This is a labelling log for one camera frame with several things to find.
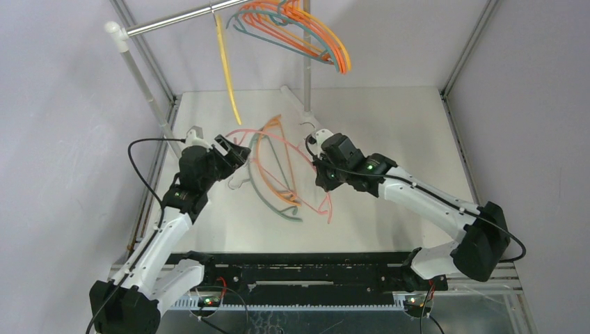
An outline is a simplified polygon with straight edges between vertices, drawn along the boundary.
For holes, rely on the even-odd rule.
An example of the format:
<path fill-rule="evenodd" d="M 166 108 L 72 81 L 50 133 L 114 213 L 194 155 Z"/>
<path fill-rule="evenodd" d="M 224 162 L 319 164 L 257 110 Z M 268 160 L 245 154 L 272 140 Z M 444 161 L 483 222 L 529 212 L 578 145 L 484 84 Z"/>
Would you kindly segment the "yellow-orange plastic hanger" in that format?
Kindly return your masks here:
<path fill-rule="evenodd" d="M 289 19 L 303 25 L 303 33 L 308 33 L 310 38 L 312 33 L 317 35 L 316 40 L 319 46 L 305 41 L 305 38 L 300 38 L 294 33 L 287 32 L 297 49 L 318 61 L 334 65 L 340 74 L 347 74 L 351 70 L 350 55 L 344 44 L 326 24 L 311 15 L 308 10 L 304 10 L 301 1 L 286 1 L 282 9 Z"/>

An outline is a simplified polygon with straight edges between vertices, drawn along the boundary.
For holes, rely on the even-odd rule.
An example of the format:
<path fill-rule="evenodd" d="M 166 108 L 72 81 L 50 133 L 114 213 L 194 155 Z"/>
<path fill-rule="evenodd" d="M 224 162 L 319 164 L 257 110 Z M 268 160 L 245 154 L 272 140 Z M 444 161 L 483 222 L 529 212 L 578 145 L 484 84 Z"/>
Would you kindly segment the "pink wire-hook hanger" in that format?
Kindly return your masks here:
<path fill-rule="evenodd" d="M 297 190 L 296 190 L 296 181 L 294 179 L 294 171 L 293 171 L 293 167 L 292 167 L 292 163 L 291 163 L 291 159 L 290 159 L 290 155 L 289 155 L 289 149 L 292 149 L 294 151 L 296 151 L 299 155 L 301 155 L 304 160 L 306 161 L 306 163 L 311 167 L 311 169 L 316 172 L 317 168 L 313 165 L 312 160 L 304 153 L 301 151 L 301 149 L 298 146 L 293 145 L 291 142 L 289 142 L 284 136 L 278 136 L 276 134 L 272 134 L 269 132 L 264 132 L 262 130 L 256 130 L 256 129 L 235 129 L 233 131 L 231 131 L 230 133 L 227 134 L 227 137 L 230 137 L 234 144 L 236 145 L 240 145 L 242 144 L 242 142 L 245 140 L 246 135 L 247 134 L 252 134 L 253 137 L 250 140 L 250 145 L 248 146 L 251 150 L 252 153 L 254 154 L 253 157 L 250 157 L 248 159 L 248 161 L 246 162 L 246 170 L 248 171 L 248 179 L 245 179 L 237 188 L 232 188 L 230 187 L 230 183 L 228 183 L 228 187 L 232 190 L 237 190 L 238 188 L 241 187 L 241 185 L 244 182 L 250 182 L 252 184 L 252 187 L 255 191 L 255 193 L 257 194 L 258 198 L 276 215 L 278 215 L 280 218 L 283 218 L 287 221 L 292 221 L 292 222 L 297 222 L 297 223 L 301 223 L 303 222 L 303 219 L 301 219 L 300 217 L 297 216 L 298 213 L 298 209 L 301 206 L 301 204 L 306 205 L 307 207 L 309 207 L 310 209 L 312 209 L 314 212 L 316 212 L 318 215 L 320 216 L 327 216 L 327 224 L 331 224 L 331 221 L 333 219 L 333 203 L 330 197 L 330 192 L 328 192 L 323 201 L 321 202 L 321 204 L 318 206 L 318 208 L 314 208 L 313 206 L 311 206 L 308 202 L 306 202 L 304 199 L 302 199 L 302 197 L 300 197 L 300 195 L 298 194 Z M 285 148 L 285 152 L 287 153 L 287 162 L 289 164 L 289 173 L 292 177 L 292 181 L 288 182 L 287 178 L 284 174 L 284 170 L 282 169 L 282 165 L 278 164 L 281 175 L 285 181 L 285 183 L 282 183 L 281 181 L 279 181 L 270 171 L 268 171 L 261 163 L 260 163 L 260 158 L 259 158 L 259 153 L 260 153 L 260 149 L 259 149 L 259 145 L 257 145 L 256 148 L 254 148 L 254 143 L 255 141 L 259 140 L 262 141 L 264 138 L 267 138 L 269 142 L 271 142 L 273 139 L 280 141 L 284 144 Z M 256 186 L 254 177 L 253 177 L 253 172 L 252 172 L 252 167 L 250 166 L 251 164 L 254 164 L 258 167 L 259 169 L 259 174 L 261 176 L 261 178 L 265 181 L 266 186 L 272 190 L 272 192 L 279 197 L 279 199 L 284 200 L 287 204 L 289 204 L 288 207 L 279 210 L 276 207 L 274 207 L 260 192 L 260 190 L 258 189 L 258 187 Z"/>

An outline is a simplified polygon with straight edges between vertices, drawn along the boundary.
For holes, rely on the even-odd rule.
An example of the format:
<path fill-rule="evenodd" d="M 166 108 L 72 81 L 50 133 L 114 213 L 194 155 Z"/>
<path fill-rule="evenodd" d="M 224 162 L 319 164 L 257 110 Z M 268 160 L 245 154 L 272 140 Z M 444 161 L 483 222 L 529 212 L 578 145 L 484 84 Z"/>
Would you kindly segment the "light orange wire-hook hanger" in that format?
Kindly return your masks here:
<path fill-rule="evenodd" d="M 280 114 L 276 115 L 276 116 L 272 117 L 261 128 L 261 130 L 260 130 L 261 133 L 260 133 L 258 139 L 256 140 L 256 145 L 255 145 L 255 148 L 256 148 L 255 165 L 257 166 L 257 169 L 260 173 L 262 180 L 264 181 L 264 183 L 269 188 L 269 190 L 273 193 L 274 196 L 276 196 L 277 198 L 279 198 L 283 202 L 287 203 L 288 205 L 300 207 L 301 203 L 298 201 L 298 195 L 296 192 L 296 185 L 295 185 L 295 177 L 294 177 L 294 171 L 293 171 L 293 166 L 292 166 L 292 160 L 291 160 L 290 153 L 289 153 L 290 142 L 286 139 L 285 131 L 282 126 L 281 119 L 282 119 L 282 116 Z M 286 158 L 287 158 L 287 166 L 289 167 L 289 174 L 290 174 L 291 182 L 288 181 L 285 171 L 282 169 L 282 164 L 280 163 L 280 160 L 278 158 L 278 154 L 276 153 L 276 149 L 273 146 L 273 141 L 272 141 L 271 137 L 268 135 L 268 133 L 274 135 L 274 133 L 271 132 L 271 130 L 274 130 L 274 129 L 278 130 L 278 133 L 276 134 L 276 136 L 279 137 L 278 140 L 284 145 L 285 154 L 286 154 Z M 262 162 L 260 161 L 260 149 L 262 148 L 262 141 L 265 138 L 269 142 L 269 146 L 271 148 L 271 153 L 273 154 L 275 161 L 277 162 L 278 169 L 279 169 L 280 174 L 283 178 L 283 183 L 282 183 L 281 189 L 276 187 L 275 184 L 271 182 L 271 179 L 273 179 L 277 183 L 279 183 L 278 179 L 276 179 L 276 177 L 270 171 L 268 171 L 262 165 Z"/>

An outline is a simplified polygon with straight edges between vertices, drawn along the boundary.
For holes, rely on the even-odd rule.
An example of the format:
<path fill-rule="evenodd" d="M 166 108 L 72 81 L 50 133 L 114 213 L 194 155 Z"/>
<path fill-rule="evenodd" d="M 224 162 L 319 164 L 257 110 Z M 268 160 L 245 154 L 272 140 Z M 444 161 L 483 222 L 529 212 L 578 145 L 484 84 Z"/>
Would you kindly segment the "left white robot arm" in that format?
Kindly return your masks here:
<path fill-rule="evenodd" d="M 156 333 L 161 318 L 191 288 L 211 289 L 217 271 L 210 256 L 188 253 L 176 269 L 159 274 L 174 246 L 191 229 L 216 182 L 246 164 L 250 148 L 218 135 L 214 144 L 196 136 L 182 139 L 185 148 L 179 170 L 164 196 L 155 199 L 160 216 L 119 271 L 108 281 L 98 280 L 89 292 L 92 318 L 87 333 Z"/>

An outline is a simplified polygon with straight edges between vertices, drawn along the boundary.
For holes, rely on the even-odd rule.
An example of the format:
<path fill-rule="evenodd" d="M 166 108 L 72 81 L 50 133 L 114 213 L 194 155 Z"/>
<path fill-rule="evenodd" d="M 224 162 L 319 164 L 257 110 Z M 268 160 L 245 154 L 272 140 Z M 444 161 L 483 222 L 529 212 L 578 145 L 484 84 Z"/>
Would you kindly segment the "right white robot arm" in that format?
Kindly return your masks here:
<path fill-rule="evenodd" d="M 317 171 L 315 184 L 325 192 L 348 184 L 357 192 L 404 206 L 451 237 L 446 244 L 418 247 L 406 258 L 400 275 L 408 291 L 454 273 L 486 282 L 510 244 L 503 210 L 493 202 L 479 206 L 451 196 L 382 154 L 365 156 L 348 136 L 327 129 L 309 135 L 305 149 Z"/>

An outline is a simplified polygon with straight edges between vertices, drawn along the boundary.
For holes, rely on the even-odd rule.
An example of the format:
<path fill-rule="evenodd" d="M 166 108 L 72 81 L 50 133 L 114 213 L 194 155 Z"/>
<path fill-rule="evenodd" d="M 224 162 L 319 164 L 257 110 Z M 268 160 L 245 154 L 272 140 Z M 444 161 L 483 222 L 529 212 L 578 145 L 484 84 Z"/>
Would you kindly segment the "pale yellow wire-hook hanger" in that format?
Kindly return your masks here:
<path fill-rule="evenodd" d="M 214 17 L 214 21 L 215 21 L 215 25 L 216 25 L 216 37 L 217 37 L 217 42 L 218 42 L 218 50 L 219 50 L 219 54 L 220 54 L 221 64 L 223 67 L 223 74 L 224 74 L 224 79 L 225 79 L 226 90 L 228 93 L 228 98 L 230 101 L 230 106 L 231 106 L 232 112 L 234 114 L 234 118 L 236 120 L 236 123 L 238 125 L 242 125 L 241 116 L 239 114 L 236 99 L 234 96 L 234 88 L 233 88 L 233 82 L 232 82 L 232 75 L 231 75 L 231 71 L 230 71 L 230 63 L 228 60 L 228 54 L 227 54 L 226 44 L 225 44 L 225 30 L 223 28 L 223 20 L 219 14 L 216 14 L 214 9 L 212 9 L 212 15 Z"/>

